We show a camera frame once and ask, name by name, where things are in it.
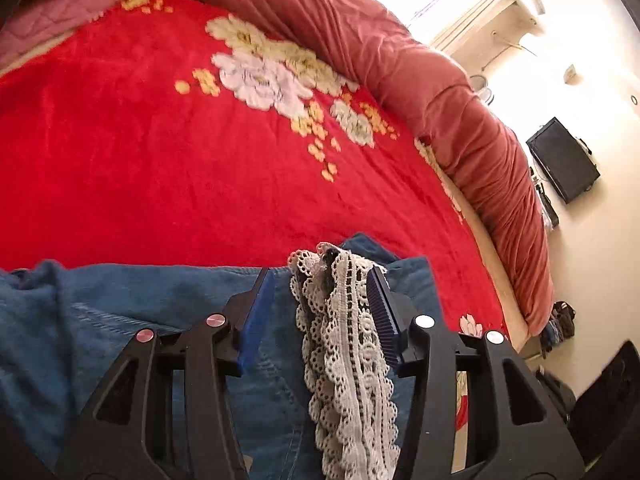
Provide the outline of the cream bed sheet mattress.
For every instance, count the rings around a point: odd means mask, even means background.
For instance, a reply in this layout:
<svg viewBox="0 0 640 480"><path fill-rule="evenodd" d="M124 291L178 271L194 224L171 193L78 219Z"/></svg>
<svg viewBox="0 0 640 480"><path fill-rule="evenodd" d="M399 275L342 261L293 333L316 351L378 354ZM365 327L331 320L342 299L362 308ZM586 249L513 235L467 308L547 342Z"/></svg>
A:
<svg viewBox="0 0 640 480"><path fill-rule="evenodd" d="M516 302L514 291L506 270L498 257L496 248L486 231L483 222L477 217L475 210L468 203L462 192L454 185L439 167L433 150L420 140L414 145L422 158L438 175L442 188L449 197L451 207L457 211L460 222L473 234L477 251L482 258L486 273L490 276L492 287L497 296L501 310L504 336L509 336L515 350L522 350L529 340L527 324ZM466 452L468 452L468 419L469 419L469 381L468 374L457 372L457 430L454 437L454 457L452 458L452 472L462 471L465 467Z"/></svg>

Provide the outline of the black wall television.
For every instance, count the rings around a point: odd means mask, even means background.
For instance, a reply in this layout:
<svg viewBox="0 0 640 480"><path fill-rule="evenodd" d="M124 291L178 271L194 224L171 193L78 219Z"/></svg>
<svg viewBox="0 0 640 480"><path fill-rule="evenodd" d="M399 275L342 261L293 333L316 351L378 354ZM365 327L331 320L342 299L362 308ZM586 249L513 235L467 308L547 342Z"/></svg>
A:
<svg viewBox="0 0 640 480"><path fill-rule="evenodd" d="M589 191L600 178L589 153L556 117L531 136L526 145L566 204Z"/></svg>

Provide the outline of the red floral blanket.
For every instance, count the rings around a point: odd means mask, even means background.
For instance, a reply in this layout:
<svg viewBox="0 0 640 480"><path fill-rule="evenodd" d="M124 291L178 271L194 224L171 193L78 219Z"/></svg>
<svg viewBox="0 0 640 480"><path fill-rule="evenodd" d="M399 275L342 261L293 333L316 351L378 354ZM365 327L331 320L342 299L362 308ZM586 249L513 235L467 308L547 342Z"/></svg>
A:
<svg viewBox="0 0 640 480"><path fill-rule="evenodd" d="M367 89L348 107L222 84L243 61L194 0L115 8L1 81L1 407L46 450L137 330L183 330L263 266L321 242L390 270L453 330L503 328L468 224L407 124Z"/></svg>

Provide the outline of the rust red rolled duvet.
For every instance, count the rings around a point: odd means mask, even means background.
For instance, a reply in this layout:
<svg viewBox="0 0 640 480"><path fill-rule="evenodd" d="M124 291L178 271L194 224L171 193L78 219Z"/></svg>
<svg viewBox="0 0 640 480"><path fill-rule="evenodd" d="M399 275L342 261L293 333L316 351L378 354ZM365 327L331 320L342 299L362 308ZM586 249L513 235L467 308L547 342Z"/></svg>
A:
<svg viewBox="0 0 640 480"><path fill-rule="evenodd" d="M375 0L200 1L314 51L431 145L494 242L529 333L541 333L554 291L528 161L515 134L480 102L456 62L412 39Z"/></svg>

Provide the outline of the pink quilted pillow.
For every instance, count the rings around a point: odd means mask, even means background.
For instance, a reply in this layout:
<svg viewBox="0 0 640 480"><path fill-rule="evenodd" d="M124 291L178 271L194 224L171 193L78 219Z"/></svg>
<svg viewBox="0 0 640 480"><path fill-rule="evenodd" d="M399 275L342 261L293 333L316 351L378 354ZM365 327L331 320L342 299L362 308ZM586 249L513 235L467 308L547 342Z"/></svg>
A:
<svg viewBox="0 0 640 480"><path fill-rule="evenodd" d="M33 48L97 18L122 0L36 0L1 29L1 68Z"/></svg>

